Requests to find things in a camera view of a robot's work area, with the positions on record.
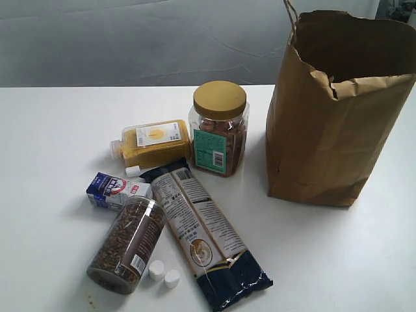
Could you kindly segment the white fabric backdrop curtain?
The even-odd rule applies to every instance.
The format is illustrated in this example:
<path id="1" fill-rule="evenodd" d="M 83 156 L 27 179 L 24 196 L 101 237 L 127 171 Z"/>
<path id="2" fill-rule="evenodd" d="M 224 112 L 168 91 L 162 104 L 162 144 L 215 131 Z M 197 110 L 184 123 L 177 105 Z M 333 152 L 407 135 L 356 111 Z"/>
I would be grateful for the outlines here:
<path id="1" fill-rule="evenodd" d="M 1 86 L 271 85 L 282 1 L 2 1 Z"/>

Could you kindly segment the nut jar with gold lid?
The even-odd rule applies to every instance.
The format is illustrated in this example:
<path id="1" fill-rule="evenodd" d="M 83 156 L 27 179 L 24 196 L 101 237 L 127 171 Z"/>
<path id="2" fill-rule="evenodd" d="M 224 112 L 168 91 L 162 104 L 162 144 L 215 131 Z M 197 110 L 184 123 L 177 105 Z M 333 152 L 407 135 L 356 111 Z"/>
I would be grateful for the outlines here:
<path id="1" fill-rule="evenodd" d="M 222 177 L 241 164 L 250 106 L 243 88 L 229 81 L 210 81 L 193 93 L 188 114 L 193 165 Z"/>

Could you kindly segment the brown paper bag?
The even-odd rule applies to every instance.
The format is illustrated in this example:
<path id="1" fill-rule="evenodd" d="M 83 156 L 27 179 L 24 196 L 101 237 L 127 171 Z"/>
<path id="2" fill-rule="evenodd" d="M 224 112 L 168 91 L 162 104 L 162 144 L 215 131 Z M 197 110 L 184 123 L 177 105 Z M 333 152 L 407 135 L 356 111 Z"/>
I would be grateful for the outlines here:
<path id="1" fill-rule="evenodd" d="M 415 29 L 284 5 L 291 33 L 266 119 L 268 195 L 349 207 L 415 84 Z"/>

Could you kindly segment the white cylinder tablet left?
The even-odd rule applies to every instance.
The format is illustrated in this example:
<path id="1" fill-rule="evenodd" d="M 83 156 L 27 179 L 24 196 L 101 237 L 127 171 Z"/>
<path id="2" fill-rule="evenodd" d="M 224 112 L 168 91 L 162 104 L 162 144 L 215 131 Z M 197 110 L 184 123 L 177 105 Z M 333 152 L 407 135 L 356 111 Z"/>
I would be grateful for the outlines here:
<path id="1" fill-rule="evenodd" d="M 148 267 L 149 277 L 154 282 L 159 282 L 164 279 L 164 263 L 160 260 L 154 260 Z"/>

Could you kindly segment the clear jar of dark grains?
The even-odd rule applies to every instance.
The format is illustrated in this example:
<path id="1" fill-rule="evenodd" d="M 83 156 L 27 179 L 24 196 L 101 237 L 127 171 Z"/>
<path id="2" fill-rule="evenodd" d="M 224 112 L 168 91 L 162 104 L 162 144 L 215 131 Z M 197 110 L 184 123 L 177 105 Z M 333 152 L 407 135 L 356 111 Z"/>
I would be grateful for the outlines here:
<path id="1" fill-rule="evenodd" d="M 165 223 L 165 211 L 155 200 L 129 198 L 88 266 L 87 276 L 108 291 L 132 294 Z"/>

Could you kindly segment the blue white milk carton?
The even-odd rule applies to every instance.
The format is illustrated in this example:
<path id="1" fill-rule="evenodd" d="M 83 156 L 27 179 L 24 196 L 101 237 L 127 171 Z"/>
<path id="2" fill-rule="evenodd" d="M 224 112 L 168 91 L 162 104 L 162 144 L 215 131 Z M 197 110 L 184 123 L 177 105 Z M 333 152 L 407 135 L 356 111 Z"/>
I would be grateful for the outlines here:
<path id="1" fill-rule="evenodd" d="M 141 180 L 124 179 L 98 172 L 86 194 L 93 206 L 113 211 L 123 209 L 130 197 L 153 198 L 151 185 Z"/>

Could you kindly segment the white cylinder tablet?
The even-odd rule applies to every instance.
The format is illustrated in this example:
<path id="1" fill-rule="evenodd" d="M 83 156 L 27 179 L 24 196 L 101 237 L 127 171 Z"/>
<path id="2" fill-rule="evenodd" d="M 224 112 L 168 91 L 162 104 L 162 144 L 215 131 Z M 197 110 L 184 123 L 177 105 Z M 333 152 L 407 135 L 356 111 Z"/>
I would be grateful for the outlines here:
<path id="1" fill-rule="evenodd" d="M 173 289 L 178 286 L 180 280 L 180 273 L 175 270 L 169 270 L 164 276 L 164 285 L 168 289 Z"/>
<path id="2" fill-rule="evenodd" d="M 164 263 L 160 260 L 154 260 L 148 267 L 149 277 L 154 282 L 159 282 L 164 279 Z"/>

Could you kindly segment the yellow grain plastic bottle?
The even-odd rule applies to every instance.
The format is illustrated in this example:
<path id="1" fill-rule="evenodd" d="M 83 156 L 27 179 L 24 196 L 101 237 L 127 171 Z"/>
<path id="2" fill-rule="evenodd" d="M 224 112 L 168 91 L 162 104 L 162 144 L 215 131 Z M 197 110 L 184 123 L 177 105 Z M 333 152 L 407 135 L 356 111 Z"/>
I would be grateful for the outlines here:
<path id="1" fill-rule="evenodd" d="M 178 159 L 190 159 L 189 132 L 184 120 L 126 127 L 121 139 L 110 142 L 110 154 L 125 167 L 158 167 Z"/>

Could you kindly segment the white cylinder tablet right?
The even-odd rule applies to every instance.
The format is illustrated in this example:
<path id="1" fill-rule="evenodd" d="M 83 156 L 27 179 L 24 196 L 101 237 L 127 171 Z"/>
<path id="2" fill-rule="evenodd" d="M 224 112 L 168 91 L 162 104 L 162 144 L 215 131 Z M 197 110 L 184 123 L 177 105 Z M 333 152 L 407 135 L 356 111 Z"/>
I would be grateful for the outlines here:
<path id="1" fill-rule="evenodd" d="M 168 289 L 173 289 L 178 286 L 180 280 L 180 273 L 175 270 L 169 270 L 164 276 L 164 285 Z"/>

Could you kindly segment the long dark snack packet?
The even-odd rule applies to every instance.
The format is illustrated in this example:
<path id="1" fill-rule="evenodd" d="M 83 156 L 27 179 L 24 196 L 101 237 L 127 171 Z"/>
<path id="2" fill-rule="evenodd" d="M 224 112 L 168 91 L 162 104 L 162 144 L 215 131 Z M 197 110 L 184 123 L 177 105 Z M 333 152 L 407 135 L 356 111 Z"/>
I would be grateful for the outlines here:
<path id="1" fill-rule="evenodd" d="M 222 311 L 273 281 L 261 268 L 186 159 L 141 174 L 162 205 L 194 279 L 212 311 Z"/>

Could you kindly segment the small white cylinder near bottle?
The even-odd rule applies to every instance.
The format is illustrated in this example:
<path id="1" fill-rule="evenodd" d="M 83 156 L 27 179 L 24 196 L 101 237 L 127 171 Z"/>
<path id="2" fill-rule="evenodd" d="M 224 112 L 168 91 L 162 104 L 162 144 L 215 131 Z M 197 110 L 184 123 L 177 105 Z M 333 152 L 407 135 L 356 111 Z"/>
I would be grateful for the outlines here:
<path id="1" fill-rule="evenodd" d="M 139 166 L 130 166 L 125 169 L 125 173 L 127 177 L 136 177 L 140 175 L 141 169 Z"/>

